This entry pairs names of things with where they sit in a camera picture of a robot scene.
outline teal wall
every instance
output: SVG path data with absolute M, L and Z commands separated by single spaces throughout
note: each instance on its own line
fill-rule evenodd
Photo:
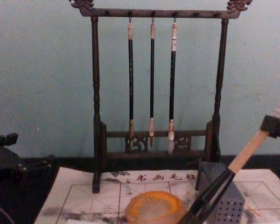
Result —
M 224 10 L 227 0 L 95 0 L 95 7 Z M 150 23 L 134 18 L 134 120 L 149 121 Z M 155 128 L 169 113 L 173 19 L 155 19 Z M 175 129 L 213 114 L 220 20 L 177 19 Z M 99 19 L 101 118 L 128 129 L 127 18 Z M 280 0 L 255 0 L 230 20 L 221 103 L 222 154 L 237 154 L 280 99 Z M 93 156 L 91 21 L 67 0 L 0 1 L 0 133 L 18 132 L 22 157 Z M 155 147 L 166 148 L 166 138 Z M 108 141 L 110 151 L 122 142 Z M 194 141 L 203 147 L 203 140 Z M 280 154 L 269 139 L 259 154 Z

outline carved dragon finial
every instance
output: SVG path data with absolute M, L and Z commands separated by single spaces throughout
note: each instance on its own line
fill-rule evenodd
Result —
M 246 5 L 250 5 L 253 0 L 230 0 L 227 4 L 227 11 L 229 13 L 234 13 L 237 11 L 245 11 L 248 8 Z
M 93 7 L 93 0 L 74 0 L 74 3 L 71 3 L 71 6 L 74 8 L 91 10 Z

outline metal hook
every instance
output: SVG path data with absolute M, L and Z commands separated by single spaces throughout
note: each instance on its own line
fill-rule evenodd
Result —
M 178 11 L 176 10 L 174 13 L 173 13 L 173 20 L 174 22 L 176 22 L 176 15 L 178 14 Z
M 155 16 L 155 10 L 152 11 L 152 13 L 151 13 L 151 21 L 152 21 L 152 23 L 154 23 L 154 16 Z
M 132 13 L 133 13 L 132 10 L 129 10 L 129 14 L 128 14 L 128 15 L 129 15 L 129 21 L 130 21 L 130 23 L 132 22 Z

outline calligraphy brush rack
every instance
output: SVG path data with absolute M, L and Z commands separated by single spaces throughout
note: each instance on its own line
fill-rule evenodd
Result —
M 187 158 L 192 164 L 199 161 L 218 161 L 220 157 L 219 128 L 220 128 L 220 101 L 221 89 L 224 74 L 225 49 L 227 26 L 229 19 L 236 19 L 241 11 L 247 9 L 252 0 L 230 0 L 226 11 L 213 10 L 149 10 L 149 9 L 115 9 L 115 8 L 94 8 L 93 0 L 74 0 L 71 4 L 78 8 L 82 16 L 91 17 L 92 26 L 92 75 L 94 89 L 94 165 L 95 171 L 92 180 L 92 190 L 99 192 L 100 177 L 102 172 L 110 171 L 108 164 L 113 160 L 125 160 L 133 162 L 140 158 Z M 148 139 L 149 131 L 135 131 L 133 133 L 133 150 L 129 148 L 128 131 L 109 132 L 106 124 L 101 121 L 100 97 L 99 97 L 99 57 L 98 57 L 98 18 L 99 17 L 141 17 L 141 18 L 204 18 L 219 19 L 222 22 L 219 59 L 217 67 L 216 94 L 214 113 L 211 121 L 206 125 L 205 130 L 175 130 L 174 152 L 168 155 L 167 151 L 149 152 Z M 167 137 L 168 131 L 155 131 L 154 137 Z M 204 150 L 191 149 L 192 136 L 205 136 Z M 124 153 L 110 153 L 107 151 L 107 138 L 125 139 Z

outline calligraphy brush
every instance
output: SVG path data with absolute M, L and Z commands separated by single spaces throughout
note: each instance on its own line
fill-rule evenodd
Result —
M 271 116 L 280 119 L 280 102 Z M 258 130 L 228 168 L 199 195 L 178 224 L 202 224 L 214 210 L 235 174 L 245 165 L 269 134 L 269 132 Z
M 150 120 L 149 120 L 149 138 L 150 146 L 154 141 L 154 17 L 150 26 L 151 47 L 150 47 Z
M 129 122 L 129 150 L 133 149 L 134 120 L 133 120 L 133 25 L 132 18 L 129 18 L 128 44 L 129 44 L 129 84 L 130 84 L 130 122 Z
M 171 155 L 174 149 L 174 76 L 175 76 L 175 53 L 176 53 L 176 22 L 172 26 L 172 42 L 171 42 L 171 66 L 170 66 L 170 102 L 169 102 L 169 125 L 168 125 L 168 154 Z

